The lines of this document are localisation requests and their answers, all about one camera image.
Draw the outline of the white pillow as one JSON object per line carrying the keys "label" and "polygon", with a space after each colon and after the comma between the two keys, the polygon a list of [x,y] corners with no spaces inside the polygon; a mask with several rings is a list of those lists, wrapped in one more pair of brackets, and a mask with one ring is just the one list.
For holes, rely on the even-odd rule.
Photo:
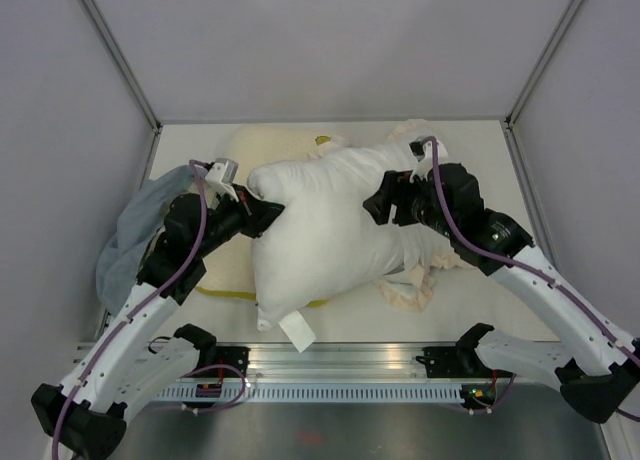
{"label": "white pillow", "polygon": [[251,171],[250,192],[284,207],[251,247],[260,331],[278,326],[304,351],[316,336],[301,308],[418,264],[419,229],[378,225],[363,207],[385,172],[416,164],[408,142],[386,141]]}

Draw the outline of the grey plush ruffled pillowcase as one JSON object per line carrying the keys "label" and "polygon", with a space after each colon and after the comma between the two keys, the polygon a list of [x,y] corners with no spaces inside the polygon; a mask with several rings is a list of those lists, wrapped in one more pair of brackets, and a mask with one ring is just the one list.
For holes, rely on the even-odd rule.
{"label": "grey plush ruffled pillowcase", "polygon": [[[400,123],[388,135],[386,141],[410,143],[418,137],[436,136],[436,132],[423,119],[411,119]],[[349,141],[338,135],[316,137],[316,152],[308,154],[316,159],[349,146]],[[408,246],[403,243],[405,260],[403,266],[392,273],[373,280],[385,301],[400,310],[420,313],[424,311],[434,294],[436,279],[434,269],[471,269],[473,268],[455,253],[448,241],[441,235],[419,229],[417,226],[401,229],[409,235]]]}

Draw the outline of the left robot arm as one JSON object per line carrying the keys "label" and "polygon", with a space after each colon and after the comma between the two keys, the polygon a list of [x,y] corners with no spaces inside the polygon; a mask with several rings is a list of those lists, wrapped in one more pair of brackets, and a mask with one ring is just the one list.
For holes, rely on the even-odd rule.
{"label": "left robot arm", "polygon": [[200,194],[176,197],[164,229],[143,261],[124,306],[85,358],[57,385],[40,385],[31,404],[52,439],[83,459],[106,459],[128,424],[162,390],[217,366],[217,339],[187,324],[157,353],[151,336],[173,316],[206,272],[204,259],[242,234],[257,238],[281,215],[283,205],[253,197],[235,186],[210,208]]}

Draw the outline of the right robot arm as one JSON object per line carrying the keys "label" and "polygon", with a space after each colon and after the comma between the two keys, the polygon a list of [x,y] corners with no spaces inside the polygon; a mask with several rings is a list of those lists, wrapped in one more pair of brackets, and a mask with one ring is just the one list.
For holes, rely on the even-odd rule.
{"label": "right robot arm", "polygon": [[478,376],[508,372],[558,391],[583,418],[606,423],[639,385],[639,341],[580,295],[513,218],[487,208],[477,179],[460,164],[419,177],[387,171],[363,203],[378,225],[421,224],[518,297],[559,340],[543,346],[478,323],[455,344],[457,367]]}

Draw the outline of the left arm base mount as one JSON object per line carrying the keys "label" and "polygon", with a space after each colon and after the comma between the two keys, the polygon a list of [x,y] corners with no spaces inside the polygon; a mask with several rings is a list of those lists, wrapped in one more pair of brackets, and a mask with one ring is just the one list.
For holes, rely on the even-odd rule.
{"label": "left arm base mount", "polygon": [[[240,373],[247,373],[250,348],[247,346],[222,345],[216,348],[216,353],[212,360],[205,362],[203,367],[216,364],[224,364],[234,367]],[[228,369],[209,369],[198,374],[203,378],[239,378],[239,374]]]}

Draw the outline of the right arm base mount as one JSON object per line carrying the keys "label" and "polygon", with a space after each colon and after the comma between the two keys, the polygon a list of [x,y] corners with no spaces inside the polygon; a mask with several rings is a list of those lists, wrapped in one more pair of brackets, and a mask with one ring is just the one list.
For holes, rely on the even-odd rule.
{"label": "right arm base mount", "polygon": [[415,357],[429,378],[480,378],[482,366],[470,350],[455,346],[427,346]]}

